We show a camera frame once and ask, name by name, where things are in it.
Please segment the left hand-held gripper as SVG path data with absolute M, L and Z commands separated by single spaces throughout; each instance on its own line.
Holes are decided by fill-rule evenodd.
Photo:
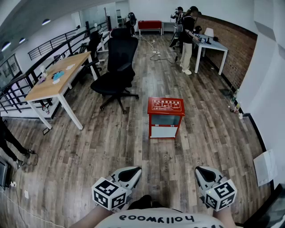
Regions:
M 92 186 L 93 201 L 109 211 L 121 209 L 130 201 L 132 190 L 138 184 L 141 175 L 141 167 L 124 167 L 105 178 L 101 177 Z

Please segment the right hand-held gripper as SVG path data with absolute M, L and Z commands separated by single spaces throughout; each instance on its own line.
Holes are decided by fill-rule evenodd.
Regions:
M 200 199 L 207 208 L 212 208 L 218 212 L 234 202 L 237 189 L 233 181 L 219 170 L 212 167 L 197 166 L 195 177 L 202 194 Z

